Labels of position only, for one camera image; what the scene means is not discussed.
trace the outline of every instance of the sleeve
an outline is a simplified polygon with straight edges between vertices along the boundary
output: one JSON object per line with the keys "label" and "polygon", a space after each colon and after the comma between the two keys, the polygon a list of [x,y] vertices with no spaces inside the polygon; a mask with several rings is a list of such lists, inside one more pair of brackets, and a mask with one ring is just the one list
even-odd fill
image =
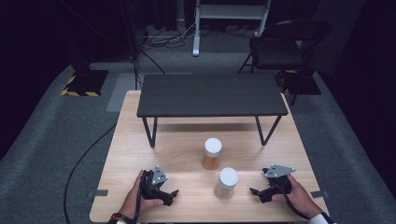
{"label": "sleeve", "polygon": [[333,222],[326,213],[317,214],[315,217],[309,220],[309,224],[333,224]]}
{"label": "sleeve", "polygon": [[117,224],[117,222],[115,219],[110,219],[106,224]]}

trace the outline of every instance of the gray floor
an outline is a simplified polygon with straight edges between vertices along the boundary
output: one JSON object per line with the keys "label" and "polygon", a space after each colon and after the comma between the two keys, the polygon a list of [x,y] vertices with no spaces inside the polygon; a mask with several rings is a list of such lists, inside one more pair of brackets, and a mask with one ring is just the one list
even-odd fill
{"label": "gray floor", "polygon": [[[235,74],[247,56],[250,35],[211,32],[203,36],[196,58],[191,56],[192,38],[181,48],[144,51],[167,74]],[[145,74],[161,73],[145,55],[138,60],[142,79]],[[115,124],[123,94],[134,89],[133,65],[126,59],[94,63],[91,68],[109,70],[102,96],[61,96],[74,72],[66,68],[1,160],[0,223],[65,223],[67,177],[92,143]],[[314,78],[322,94],[299,96],[291,113],[320,188],[329,194],[325,201],[331,217],[338,223],[396,223],[395,199],[326,85],[318,74]],[[74,172],[67,197],[71,223],[91,223],[91,195],[99,183],[112,134],[110,131],[99,141]]]}

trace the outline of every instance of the black tabletop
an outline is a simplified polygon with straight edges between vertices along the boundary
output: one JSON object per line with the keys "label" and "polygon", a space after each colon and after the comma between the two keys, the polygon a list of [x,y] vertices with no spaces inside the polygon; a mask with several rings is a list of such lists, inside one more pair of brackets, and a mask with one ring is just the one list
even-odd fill
{"label": "black tabletop", "polygon": [[273,76],[145,75],[139,118],[288,114]]}

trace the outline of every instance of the wrist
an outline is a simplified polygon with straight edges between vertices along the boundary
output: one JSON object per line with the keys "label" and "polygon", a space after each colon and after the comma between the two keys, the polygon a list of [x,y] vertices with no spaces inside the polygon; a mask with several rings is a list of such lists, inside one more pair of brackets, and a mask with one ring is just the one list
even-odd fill
{"label": "wrist", "polygon": [[129,219],[133,219],[134,218],[134,209],[124,209],[123,207],[119,210],[120,214],[125,215],[126,217],[128,217]]}
{"label": "wrist", "polygon": [[125,216],[122,213],[114,213],[111,216],[111,219],[113,219],[113,220],[116,219],[117,221],[120,221],[125,224],[135,224],[136,223],[135,220],[128,218],[127,216]]}
{"label": "wrist", "polygon": [[315,217],[322,212],[323,212],[323,210],[321,210],[321,208],[315,204],[312,206],[312,208],[310,208],[307,212],[305,212],[304,215],[306,217],[308,217],[309,219],[311,219],[312,217]]}

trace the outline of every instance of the power cord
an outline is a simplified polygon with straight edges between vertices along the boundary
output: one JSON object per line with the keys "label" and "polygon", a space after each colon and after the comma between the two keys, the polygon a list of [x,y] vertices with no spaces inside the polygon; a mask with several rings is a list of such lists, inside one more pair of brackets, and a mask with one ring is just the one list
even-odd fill
{"label": "power cord", "polygon": [[131,60],[131,63],[134,64],[134,89],[137,90],[137,83],[139,83],[140,90],[141,90],[143,83],[139,76],[140,63],[136,57]]}
{"label": "power cord", "polygon": [[137,223],[137,219],[139,218],[140,214],[140,199],[142,197],[142,192],[141,192],[141,186],[142,186],[142,180],[143,177],[140,177],[140,184],[139,184],[139,189],[137,189],[137,195],[136,195],[136,207],[134,209],[134,219],[133,222]]}
{"label": "power cord", "polygon": [[143,50],[141,50],[142,51],[142,53],[144,54],[144,55],[146,55],[146,57],[148,57],[152,62],[154,62],[156,65],[157,65],[157,67],[163,72],[163,74],[165,75],[165,72],[161,69],[161,67],[152,59],[152,58],[150,58]]}
{"label": "power cord", "polygon": [[226,30],[225,30],[225,33],[226,33],[227,35],[245,35],[245,34],[249,31],[249,29],[248,29],[247,26],[243,26],[242,28],[245,28],[245,31],[242,30],[242,29],[240,29],[240,28],[238,27],[238,28],[236,28],[236,29],[234,29],[234,30],[228,30],[228,31],[227,31],[227,29],[226,29]]}
{"label": "power cord", "polygon": [[69,216],[67,215],[67,189],[69,187],[69,182],[70,179],[72,178],[73,173],[75,172],[76,168],[78,167],[79,163],[82,161],[82,159],[84,159],[85,155],[87,155],[87,153],[100,141],[102,140],[102,138],[104,138],[111,130],[114,129],[114,127],[116,127],[117,122],[115,124],[113,124],[113,126],[111,126],[104,134],[102,134],[102,136],[100,136],[98,139],[96,139],[95,142],[93,142],[91,144],[91,146],[84,152],[84,154],[82,154],[82,156],[79,158],[78,162],[76,163],[76,165],[73,167],[72,171],[70,172],[69,177],[67,178],[66,184],[64,186],[64,218],[66,219],[66,223],[70,224],[70,219]]}
{"label": "power cord", "polygon": [[[152,48],[161,48],[161,47],[167,47],[169,49],[180,48],[180,47],[185,45],[184,40],[186,38],[193,37],[193,35],[188,35],[188,34],[189,34],[190,29],[194,25],[195,25],[195,23],[193,25],[191,25],[183,34],[180,32],[179,29],[177,29],[178,35],[170,36],[170,37],[167,37],[165,39],[161,39],[161,40],[157,40],[157,41],[152,41],[153,38],[166,37],[166,36],[158,36],[159,34],[161,34],[163,32],[163,29],[161,29],[160,32],[158,34],[156,34],[156,35],[146,36],[148,39],[143,44],[143,47],[150,47],[150,49],[152,49]],[[175,45],[175,44],[178,44],[180,42],[182,43],[181,45],[178,45],[178,46],[175,46],[175,47],[169,47],[168,46],[168,45]]]}

